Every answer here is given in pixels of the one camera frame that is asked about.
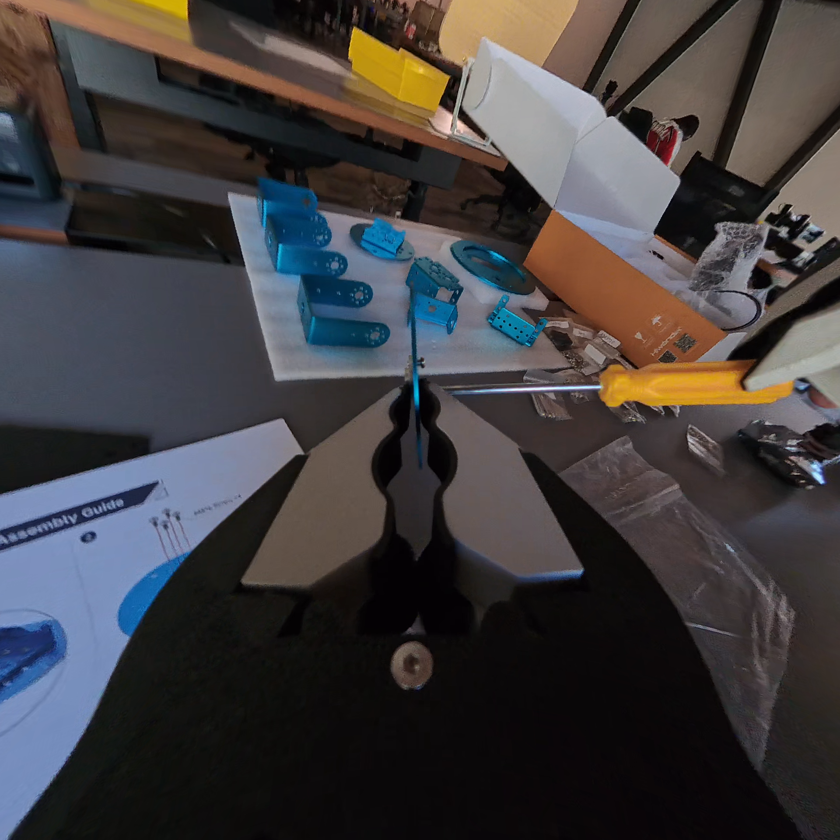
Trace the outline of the blue round metal disc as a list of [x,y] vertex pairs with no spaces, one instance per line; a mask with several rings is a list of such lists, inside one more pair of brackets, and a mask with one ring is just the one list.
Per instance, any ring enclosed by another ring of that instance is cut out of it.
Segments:
[[[409,286],[409,302],[408,302],[408,310],[407,310],[407,325],[409,328],[409,335],[410,335],[410,350],[411,355],[415,358],[418,358],[418,351],[417,351],[417,318],[416,318],[416,308],[417,308],[417,294],[416,290],[413,286]],[[418,467],[421,469],[424,467],[424,445],[423,445],[423,426],[422,426],[422,418],[421,418],[421,388],[420,388],[420,380],[415,379],[411,381],[412,386],[412,403],[413,403],[413,415],[414,415],[414,427],[415,427],[415,440],[416,440],[416,457]]]

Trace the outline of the wooden table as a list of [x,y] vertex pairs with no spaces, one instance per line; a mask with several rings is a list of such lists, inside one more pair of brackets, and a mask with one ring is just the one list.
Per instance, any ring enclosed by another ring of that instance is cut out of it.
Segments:
[[2,78],[40,99],[53,144],[232,182],[300,175],[328,204],[513,238],[489,205],[503,161],[384,94],[307,96],[84,2],[2,2]]

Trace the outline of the blue square bracket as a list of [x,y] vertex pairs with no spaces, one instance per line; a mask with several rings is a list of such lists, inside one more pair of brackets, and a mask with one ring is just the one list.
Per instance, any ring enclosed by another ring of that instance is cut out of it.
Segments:
[[458,302],[464,288],[445,266],[428,257],[416,258],[406,276],[409,304],[406,321],[443,327],[452,334],[458,321]]

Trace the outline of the grey desk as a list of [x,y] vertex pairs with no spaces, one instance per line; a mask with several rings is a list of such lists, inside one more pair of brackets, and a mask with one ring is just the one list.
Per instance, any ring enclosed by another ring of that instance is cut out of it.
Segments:
[[[304,449],[400,377],[277,382],[245,270],[226,264],[2,240],[2,421],[138,434],[153,450],[283,418]],[[561,472],[628,435],[653,467],[770,573],[795,611],[765,778],[809,838],[838,838],[838,481],[779,482],[735,439],[739,407],[622,424],[593,401],[564,423],[524,396],[466,403]],[[727,474],[688,451],[696,425]]]

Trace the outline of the clear acrylic stand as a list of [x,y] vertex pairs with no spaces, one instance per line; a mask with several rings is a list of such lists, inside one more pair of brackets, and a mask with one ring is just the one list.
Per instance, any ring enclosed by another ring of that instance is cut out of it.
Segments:
[[483,59],[468,58],[461,73],[455,108],[449,123],[448,137],[480,151],[495,151],[487,132],[478,122],[478,109],[490,88],[491,64]]

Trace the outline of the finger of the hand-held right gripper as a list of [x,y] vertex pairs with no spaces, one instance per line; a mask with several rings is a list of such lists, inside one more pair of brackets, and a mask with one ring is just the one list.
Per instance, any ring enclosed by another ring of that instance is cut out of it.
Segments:
[[839,308],[798,319],[744,377],[744,389],[757,392],[807,380],[820,393],[839,393]]
[[755,330],[729,356],[729,361],[761,361],[793,326],[806,317],[822,312],[839,302],[839,276],[818,280],[817,275],[790,287],[764,313],[767,319],[757,322]]

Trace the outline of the yellow box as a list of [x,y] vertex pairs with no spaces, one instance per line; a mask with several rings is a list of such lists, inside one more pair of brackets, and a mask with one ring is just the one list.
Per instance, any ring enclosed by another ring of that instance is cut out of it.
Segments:
[[389,96],[426,112],[435,112],[449,76],[405,49],[394,49],[353,27],[349,44],[352,71]]
[[85,1],[97,12],[124,23],[147,28],[159,35],[191,41],[189,1]]

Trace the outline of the dark flat box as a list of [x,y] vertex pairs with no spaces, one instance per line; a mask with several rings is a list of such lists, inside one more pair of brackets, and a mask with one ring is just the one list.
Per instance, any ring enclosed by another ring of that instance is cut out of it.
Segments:
[[213,2],[190,2],[189,24],[196,46],[306,90],[309,98],[358,98],[365,92],[347,59]]

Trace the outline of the orange cardboard box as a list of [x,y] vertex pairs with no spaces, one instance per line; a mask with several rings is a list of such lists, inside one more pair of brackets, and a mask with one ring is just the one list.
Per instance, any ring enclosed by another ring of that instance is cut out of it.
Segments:
[[477,117],[549,207],[525,267],[635,365],[722,361],[734,336],[678,299],[651,252],[679,177],[592,95],[483,38]]

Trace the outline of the orange handle screwdriver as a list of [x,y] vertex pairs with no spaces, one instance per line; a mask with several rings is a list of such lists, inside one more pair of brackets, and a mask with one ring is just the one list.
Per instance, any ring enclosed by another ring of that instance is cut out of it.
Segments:
[[610,407],[630,402],[647,406],[763,405],[794,392],[793,381],[747,390],[744,383],[752,366],[750,360],[651,364],[632,371],[612,365],[595,383],[446,385],[444,391],[452,396],[595,393]]

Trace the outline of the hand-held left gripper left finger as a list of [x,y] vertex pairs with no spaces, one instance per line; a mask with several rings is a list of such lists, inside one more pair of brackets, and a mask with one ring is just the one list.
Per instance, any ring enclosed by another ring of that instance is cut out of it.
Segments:
[[314,447],[241,584],[335,606],[363,632],[412,623],[412,548],[390,485],[403,467],[410,398],[398,387]]

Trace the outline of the assembly guide booklet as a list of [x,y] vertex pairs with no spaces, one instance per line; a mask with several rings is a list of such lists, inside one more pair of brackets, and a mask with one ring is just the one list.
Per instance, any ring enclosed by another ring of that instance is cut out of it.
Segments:
[[2,838],[76,747],[165,583],[302,453],[277,419],[2,495]]

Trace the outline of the clear plastic bag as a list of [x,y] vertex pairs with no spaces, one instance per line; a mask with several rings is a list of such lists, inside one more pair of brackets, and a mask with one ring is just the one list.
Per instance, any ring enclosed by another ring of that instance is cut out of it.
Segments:
[[669,474],[620,437],[560,473],[630,544],[688,627],[753,766],[763,771],[795,611],[772,576]]

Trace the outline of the white foam sheet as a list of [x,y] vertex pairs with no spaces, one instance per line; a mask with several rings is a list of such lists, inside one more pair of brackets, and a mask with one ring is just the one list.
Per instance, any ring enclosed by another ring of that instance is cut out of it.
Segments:
[[[255,196],[229,192],[228,204],[251,286],[259,328],[268,360],[278,382],[403,374],[410,354],[410,332],[406,322],[409,290],[405,278],[410,264],[399,264],[365,254],[351,239],[355,224],[363,216],[325,211],[332,230],[330,248],[349,262],[346,276],[367,282],[373,289],[372,302],[356,317],[383,322],[391,331],[381,348],[331,348],[310,345],[305,340],[296,309],[299,277],[278,274],[270,264],[259,221]],[[458,302],[458,322],[453,334],[428,322],[417,325],[418,356],[425,360],[425,375],[471,375],[527,369],[556,370],[567,366],[550,338],[541,334],[530,348],[521,346],[487,323],[487,317],[501,292],[479,291],[481,283],[454,261],[449,247],[456,235],[424,224],[395,223],[407,232],[407,240],[420,257],[436,260],[456,275],[465,288]]]

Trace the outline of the large blue U bracket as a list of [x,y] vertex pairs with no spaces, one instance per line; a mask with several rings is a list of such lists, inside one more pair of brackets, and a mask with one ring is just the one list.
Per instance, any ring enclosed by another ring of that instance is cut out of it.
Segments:
[[297,311],[306,342],[329,347],[382,347],[391,337],[385,323],[322,312],[325,308],[356,312],[371,303],[373,296],[373,288],[363,281],[301,275]]

